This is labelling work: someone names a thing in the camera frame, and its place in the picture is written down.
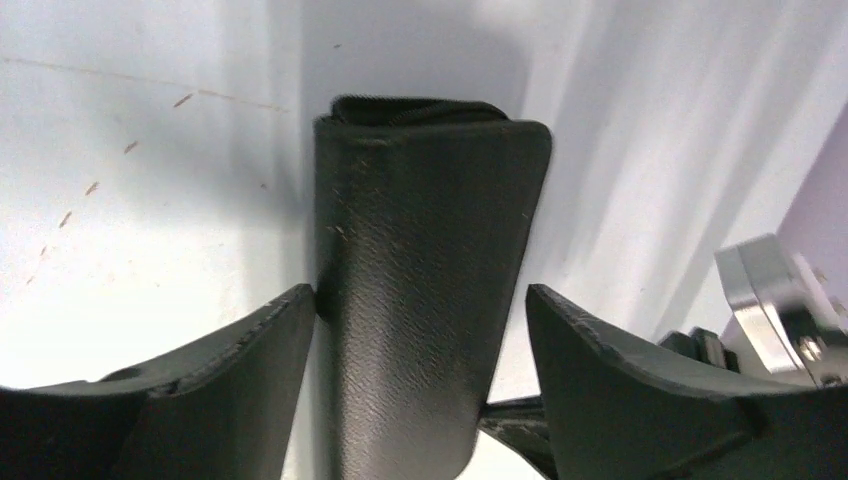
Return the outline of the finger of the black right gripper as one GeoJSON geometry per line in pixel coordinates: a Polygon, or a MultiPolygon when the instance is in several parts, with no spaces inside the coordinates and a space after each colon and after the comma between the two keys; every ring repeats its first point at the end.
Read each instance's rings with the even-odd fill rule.
{"type": "Polygon", "coordinates": [[[540,396],[487,404],[481,410],[478,429],[518,454],[544,479],[558,479],[540,396]]]}

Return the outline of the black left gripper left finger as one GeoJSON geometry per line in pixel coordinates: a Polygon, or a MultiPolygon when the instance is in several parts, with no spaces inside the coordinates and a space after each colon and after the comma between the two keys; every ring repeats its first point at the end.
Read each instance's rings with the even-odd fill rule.
{"type": "Polygon", "coordinates": [[[297,285],[96,382],[1,392],[5,479],[277,479],[315,321],[297,285]]]}

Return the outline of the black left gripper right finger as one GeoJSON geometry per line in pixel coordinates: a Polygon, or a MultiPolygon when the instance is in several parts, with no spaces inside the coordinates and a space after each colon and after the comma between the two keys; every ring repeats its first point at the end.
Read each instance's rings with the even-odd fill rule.
{"type": "Polygon", "coordinates": [[[542,284],[526,316],[563,479],[843,479],[847,390],[744,376],[645,341],[542,284]]]}

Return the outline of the black zippered tool case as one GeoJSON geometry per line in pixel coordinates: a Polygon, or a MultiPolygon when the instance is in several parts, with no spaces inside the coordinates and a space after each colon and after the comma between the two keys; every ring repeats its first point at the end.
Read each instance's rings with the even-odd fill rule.
{"type": "Polygon", "coordinates": [[[481,101],[344,95],[315,120],[323,478],[464,470],[552,145],[481,101]]]}

